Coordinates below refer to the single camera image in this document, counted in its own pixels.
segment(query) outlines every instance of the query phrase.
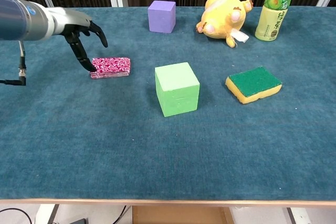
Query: plastic bottle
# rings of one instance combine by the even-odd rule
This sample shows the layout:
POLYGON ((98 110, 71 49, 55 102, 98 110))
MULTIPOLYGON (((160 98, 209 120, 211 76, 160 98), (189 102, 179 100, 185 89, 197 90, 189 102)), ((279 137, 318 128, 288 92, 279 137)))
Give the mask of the plastic bottle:
POLYGON ((263 41, 273 41, 279 34, 282 21, 291 0, 265 0, 255 36, 263 41))

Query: green cube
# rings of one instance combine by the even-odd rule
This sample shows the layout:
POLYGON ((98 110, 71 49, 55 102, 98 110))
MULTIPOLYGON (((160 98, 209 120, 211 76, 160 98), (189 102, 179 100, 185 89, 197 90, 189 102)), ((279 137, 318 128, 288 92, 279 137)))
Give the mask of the green cube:
POLYGON ((200 85, 187 62, 156 67, 155 86, 165 117, 197 110, 200 85))

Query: yellow sponge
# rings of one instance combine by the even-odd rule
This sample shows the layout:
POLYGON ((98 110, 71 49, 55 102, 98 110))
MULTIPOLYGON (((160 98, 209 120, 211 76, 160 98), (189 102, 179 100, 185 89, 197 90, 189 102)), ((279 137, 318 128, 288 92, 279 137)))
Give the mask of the yellow sponge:
POLYGON ((273 95, 282 87, 281 81, 264 67, 228 76, 225 84, 243 104, 273 95))

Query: stuffed animal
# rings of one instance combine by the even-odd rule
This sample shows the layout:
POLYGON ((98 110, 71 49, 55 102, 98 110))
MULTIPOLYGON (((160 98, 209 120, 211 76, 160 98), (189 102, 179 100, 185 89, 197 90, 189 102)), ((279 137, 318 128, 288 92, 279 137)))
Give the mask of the stuffed animal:
POLYGON ((198 33, 215 39, 226 39, 234 48, 236 42, 232 32, 243 26, 246 14, 253 8, 251 0, 207 0, 201 22, 196 25, 198 33))

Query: purple cube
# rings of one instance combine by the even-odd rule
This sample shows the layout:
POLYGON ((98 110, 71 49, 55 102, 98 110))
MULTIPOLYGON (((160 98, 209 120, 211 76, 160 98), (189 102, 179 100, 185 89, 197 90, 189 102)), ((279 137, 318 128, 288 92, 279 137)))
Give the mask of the purple cube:
POLYGON ((149 30, 171 33, 176 23, 176 2, 155 0, 148 7, 149 30))

